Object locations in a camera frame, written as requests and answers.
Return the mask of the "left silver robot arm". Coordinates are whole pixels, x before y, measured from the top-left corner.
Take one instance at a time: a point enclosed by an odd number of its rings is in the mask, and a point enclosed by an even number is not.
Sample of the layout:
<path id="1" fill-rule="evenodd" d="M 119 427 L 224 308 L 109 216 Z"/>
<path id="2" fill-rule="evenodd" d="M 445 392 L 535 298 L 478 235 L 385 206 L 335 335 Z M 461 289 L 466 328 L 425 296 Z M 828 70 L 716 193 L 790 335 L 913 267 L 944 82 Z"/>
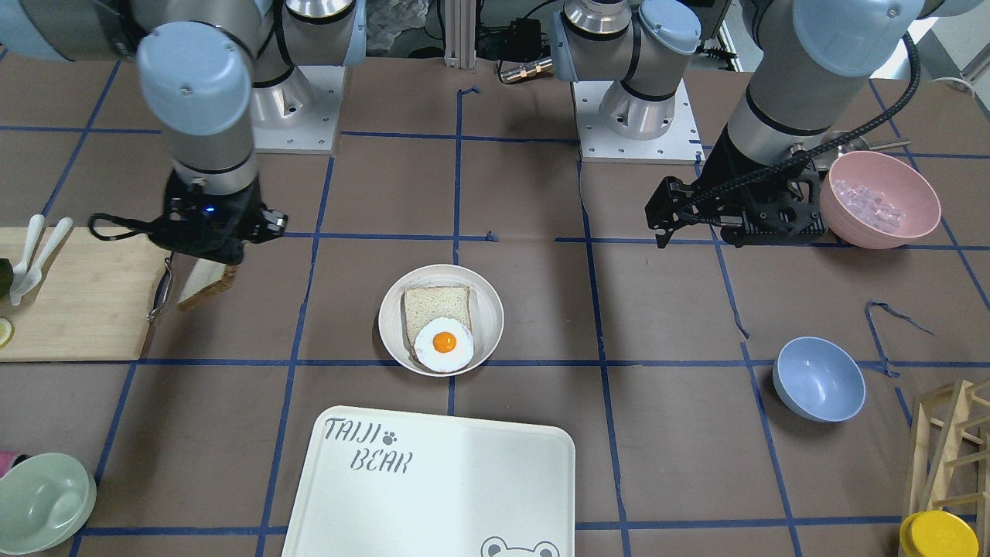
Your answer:
<path id="1" fill-rule="evenodd" d="M 659 248 L 684 227 L 717 227 L 722 240 L 802 244 L 828 232 L 813 159 L 878 128 L 920 84 L 913 21 L 952 17 L 975 1 L 745 1 L 746 31 L 763 51 L 745 93 L 693 183 L 665 177 L 646 204 Z M 599 113 L 619 136 L 661 137 L 676 91 L 702 43 L 698 16 L 679 1 L 566 1 L 555 15 L 551 61 L 558 79 L 604 81 Z M 906 47 L 911 80 L 894 105 L 824 140 L 883 66 Z"/>

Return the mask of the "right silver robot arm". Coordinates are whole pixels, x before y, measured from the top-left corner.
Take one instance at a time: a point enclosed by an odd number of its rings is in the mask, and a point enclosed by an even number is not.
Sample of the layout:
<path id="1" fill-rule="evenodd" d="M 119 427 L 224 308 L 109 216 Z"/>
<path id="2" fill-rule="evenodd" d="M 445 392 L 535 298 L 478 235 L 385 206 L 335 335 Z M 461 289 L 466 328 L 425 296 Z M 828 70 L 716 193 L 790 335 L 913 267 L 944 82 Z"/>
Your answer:
<path id="1" fill-rule="evenodd" d="M 40 60 L 130 60 L 171 156 L 162 215 L 95 213 L 223 265 L 281 237 L 259 152 L 329 152 L 343 68 L 367 55 L 364 1 L 4 1 L 2 42 Z"/>

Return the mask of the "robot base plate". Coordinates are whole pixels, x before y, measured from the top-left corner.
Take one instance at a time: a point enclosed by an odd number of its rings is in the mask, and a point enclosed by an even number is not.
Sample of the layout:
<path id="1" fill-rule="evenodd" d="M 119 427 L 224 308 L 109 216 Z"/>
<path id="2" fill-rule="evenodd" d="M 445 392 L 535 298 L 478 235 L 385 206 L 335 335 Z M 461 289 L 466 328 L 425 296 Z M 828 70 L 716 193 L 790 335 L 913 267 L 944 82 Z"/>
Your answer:
<path id="1" fill-rule="evenodd" d="M 572 84 L 583 162 L 693 165 L 705 155 L 684 81 L 671 98 L 647 101 L 618 82 Z"/>
<path id="2" fill-rule="evenodd" d="M 280 84 L 255 88 L 251 99 L 255 151 L 332 154 L 346 76 L 344 67 L 297 67 Z"/>

